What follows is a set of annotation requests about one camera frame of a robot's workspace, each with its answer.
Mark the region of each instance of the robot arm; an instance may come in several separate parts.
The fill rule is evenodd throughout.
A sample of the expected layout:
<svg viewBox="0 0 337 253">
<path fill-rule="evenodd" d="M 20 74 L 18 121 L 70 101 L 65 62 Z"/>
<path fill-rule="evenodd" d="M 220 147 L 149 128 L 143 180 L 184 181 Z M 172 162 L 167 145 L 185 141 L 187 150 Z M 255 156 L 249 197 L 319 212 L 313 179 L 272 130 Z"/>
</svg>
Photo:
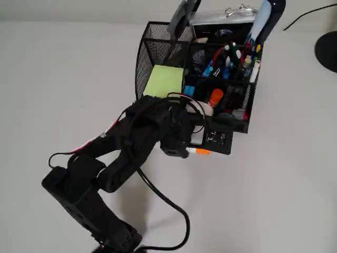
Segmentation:
<svg viewBox="0 0 337 253">
<path fill-rule="evenodd" d="M 186 111 L 189 104 L 197 118 Z M 120 220 L 104 203 L 98 190 L 115 192 L 146 161 L 157 141 L 171 156 L 186 151 L 201 113 L 183 98 L 144 96 L 125 110 L 125 118 L 76 151 L 67 168 L 53 167 L 42 186 L 98 241 L 102 252 L 132 252 L 142 236 Z M 96 158 L 121 150 L 109 165 Z"/>
</svg>

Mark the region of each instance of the pen cap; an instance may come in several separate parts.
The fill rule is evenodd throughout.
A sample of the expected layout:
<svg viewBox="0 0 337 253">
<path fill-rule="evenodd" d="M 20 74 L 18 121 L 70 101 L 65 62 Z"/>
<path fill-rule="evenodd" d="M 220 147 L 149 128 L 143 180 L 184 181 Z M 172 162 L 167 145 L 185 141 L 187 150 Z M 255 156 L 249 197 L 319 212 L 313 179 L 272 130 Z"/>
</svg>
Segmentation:
<svg viewBox="0 0 337 253">
<path fill-rule="evenodd" d="M 209 99 L 209 105 L 211 107 L 215 107 L 220 102 L 222 97 L 223 97 L 223 91 L 220 89 L 215 89 L 212 92 L 211 97 Z"/>
<path fill-rule="evenodd" d="M 252 63 L 252 60 L 250 58 L 246 58 L 244 62 L 242 63 L 243 67 L 249 67 Z"/>
<path fill-rule="evenodd" d="M 260 68 L 260 65 L 261 65 L 261 61 L 260 61 L 260 60 L 257 60 L 257 61 L 255 61 L 254 68 L 255 68 L 255 69 L 259 69 L 259 68 Z"/>
</svg>

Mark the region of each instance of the white table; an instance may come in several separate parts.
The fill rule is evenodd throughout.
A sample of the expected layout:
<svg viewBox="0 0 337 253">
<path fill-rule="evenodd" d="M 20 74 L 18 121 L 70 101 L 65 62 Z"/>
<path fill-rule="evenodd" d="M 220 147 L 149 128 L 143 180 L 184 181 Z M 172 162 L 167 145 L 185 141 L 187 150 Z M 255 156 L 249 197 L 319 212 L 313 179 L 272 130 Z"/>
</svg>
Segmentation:
<svg viewBox="0 0 337 253">
<path fill-rule="evenodd" d="M 144 27 L 0 23 L 2 252 L 93 249 L 90 233 L 41 180 L 51 153 L 95 137 L 134 100 Z M 234 134 L 231 155 L 150 155 L 146 174 L 190 214 L 190 240 L 180 252 L 336 252 L 337 75 L 315 59 L 320 35 L 272 34 L 249 134 Z M 138 175 L 102 195 L 146 231 L 144 244 L 171 246 L 184 236 L 183 218 Z"/>
</svg>

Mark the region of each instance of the sticky note pad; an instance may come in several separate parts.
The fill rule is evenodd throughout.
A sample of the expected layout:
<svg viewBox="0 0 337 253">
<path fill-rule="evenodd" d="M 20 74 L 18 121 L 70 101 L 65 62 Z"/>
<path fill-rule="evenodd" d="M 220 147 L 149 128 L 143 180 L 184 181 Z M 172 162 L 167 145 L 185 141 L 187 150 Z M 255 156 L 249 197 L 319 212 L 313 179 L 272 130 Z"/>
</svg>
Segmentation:
<svg viewBox="0 0 337 253">
<path fill-rule="evenodd" d="M 170 92 L 181 93 L 183 69 L 154 65 L 143 95 L 165 98 Z"/>
</svg>

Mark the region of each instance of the black cable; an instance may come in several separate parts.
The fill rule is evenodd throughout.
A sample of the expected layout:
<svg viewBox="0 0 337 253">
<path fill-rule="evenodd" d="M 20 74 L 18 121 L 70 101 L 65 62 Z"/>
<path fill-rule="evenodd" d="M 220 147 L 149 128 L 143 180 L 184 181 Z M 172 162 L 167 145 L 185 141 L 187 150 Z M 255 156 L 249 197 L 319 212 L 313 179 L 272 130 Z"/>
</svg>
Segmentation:
<svg viewBox="0 0 337 253">
<path fill-rule="evenodd" d="M 156 101 L 148 106 L 146 106 L 141 112 L 139 112 L 137 115 L 135 115 L 135 117 L 132 119 L 132 121 L 130 122 L 130 128 L 129 131 L 126 135 L 126 139 L 128 143 L 132 143 L 131 140 L 131 130 L 133 128 L 133 125 L 135 124 L 136 120 L 143 115 L 147 110 L 151 109 L 154 105 L 158 105 L 161 103 L 170 103 L 170 101 L 180 101 L 180 102 L 184 102 L 186 104 L 188 104 L 190 107 L 192 107 L 195 111 L 195 113 L 202 117 L 200 111 L 190 102 L 190 101 L 186 101 L 186 98 L 182 97 L 182 98 L 172 98 L 172 97 L 167 97 L 167 98 L 163 98 L 159 101 Z M 206 121 L 205 121 L 205 117 L 203 118 L 203 126 L 206 127 Z M 135 162 L 135 159 L 133 158 L 132 152 L 131 152 L 131 146 L 126 146 L 125 143 L 122 143 L 121 145 L 121 149 L 122 152 L 125 153 L 127 155 L 127 157 L 129 158 L 129 160 L 131 161 L 131 163 L 136 167 L 136 171 L 138 172 L 138 174 L 140 175 L 140 177 L 143 179 L 143 181 L 147 184 L 147 186 L 158 196 L 160 197 L 164 202 L 166 202 L 169 206 L 171 206 L 172 208 L 174 208 L 176 211 L 178 211 L 179 213 L 181 213 L 184 218 L 185 218 L 185 222 L 186 222 L 186 233 L 185 233 L 185 237 L 184 239 L 181 241 L 181 243 L 179 243 L 176 246 L 173 247 L 160 247 L 160 246 L 141 246 L 139 247 L 135 253 L 141 253 L 144 252 L 146 250 L 161 250 L 161 251 L 172 251 L 172 250 L 177 250 L 180 249 L 181 247 L 183 247 L 190 236 L 190 231 L 191 231 L 191 223 L 190 223 L 190 218 L 188 216 L 188 214 L 186 213 L 186 211 L 184 209 L 182 209 L 181 207 L 179 207 L 177 204 L 175 204 L 174 202 L 172 202 L 168 197 L 166 197 L 164 194 L 162 194 L 158 188 L 152 184 L 150 182 L 150 180 L 148 179 L 148 177 L 144 174 L 144 172 L 142 171 L 142 169 L 138 166 L 138 164 Z"/>
<path fill-rule="evenodd" d="M 283 29 L 283 30 L 284 30 L 284 31 L 288 30 L 288 28 L 289 28 L 290 26 L 292 26 L 297 20 L 299 20 L 301 17 L 303 17 L 303 16 L 305 16 L 305 15 L 307 15 L 307 14 L 310 14 L 310 13 L 316 12 L 316 11 L 320 11 L 320 10 L 322 10 L 322 9 L 329 8 L 329 7 L 333 7 L 333 6 L 337 6 L 337 4 L 330 4 L 330 5 L 323 6 L 323 7 L 321 7 L 321 8 L 313 9 L 312 11 L 306 12 L 306 13 L 302 14 L 301 16 L 299 16 L 297 19 L 295 19 L 290 25 L 288 25 L 288 26 L 287 26 L 285 29 Z"/>
<path fill-rule="evenodd" d="M 142 169 L 136 164 L 132 153 L 130 151 L 130 147 L 126 147 L 124 144 L 122 145 L 122 151 L 128 156 L 128 158 L 130 159 L 130 161 L 134 164 L 134 166 L 136 166 L 136 171 L 138 172 L 138 174 L 140 175 L 140 177 L 143 179 L 143 181 L 147 184 L 147 186 L 158 196 L 160 197 L 164 202 L 166 202 L 169 206 L 171 206 L 172 208 L 174 208 L 176 211 L 178 211 L 179 213 L 181 213 L 184 218 L 185 218 L 185 222 L 186 222 L 186 233 L 185 233 L 185 237 L 184 239 L 181 241 L 181 243 L 179 243 L 176 246 L 173 247 L 160 247 L 160 246 L 141 246 L 139 247 L 135 253 L 141 253 L 144 252 L 146 250 L 161 250 L 161 251 L 172 251 L 172 250 L 177 250 L 180 249 L 181 247 L 183 247 L 190 236 L 190 231 L 191 231 L 191 223 L 190 223 L 190 218 L 189 215 L 187 214 L 187 212 L 182 209 L 181 207 L 179 207 L 177 204 L 175 204 L 174 202 L 172 202 L 172 200 L 170 200 L 168 197 L 166 197 L 164 194 L 162 194 L 158 188 L 151 183 L 151 181 L 148 179 L 148 177 L 144 174 L 144 172 L 142 171 Z"/>
<path fill-rule="evenodd" d="M 51 165 L 51 161 L 52 161 L 52 158 L 56 155 L 59 155 L 59 154 L 64 154 L 64 155 L 70 155 L 70 154 L 74 154 L 75 152 L 59 152 L 59 153 L 54 153 L 51 155 L 51 157 L 49 157 L 48 159 L 48 166 L 51 168 L 51 169 L 55 169 L 56 167 L 55 166 L 52 166 Z"/>
<path fill-rule="evenodd" d="M 205 112 L 205 110 L 204 110 L 204 108 L 201 106 L 201 103 L 198 101 L 198 100 L 195 100 L 195 99 L 193 99 L 193 98 L 191 98 L 191 97 L 189 97 L 189 96 L 187 96 L 187 95 L 185 95 L 185 94 L 181 94 L 181 93 L 177 93 L 177 92 L 170 92 L 168 95 L 167 95 L 167 97 L 168 96 L 170 96 L 170 95 L 180 95 L 181 96 L 181 98 L 186 98 L 186 99 L 190 99 L 191 101 L 194 101 L 194 102 L 196 102 L 199 106 L 200 106 L 200 108 L 201 108 L 201 110 L 202 110 L 202 112 L 203 112 L 203 114 L 204 114 L 204 124 L 206 124 L 206 112 Z M 204 125 L 202 125 L 202 127 L 198 130 L 198 131 L 196 131 L 196 132 L 192 132 L 192 133 L 199 133 L 199 132 L 201 132 L 203 129 L 205 128 L 205 126 Z"/>
</svg>

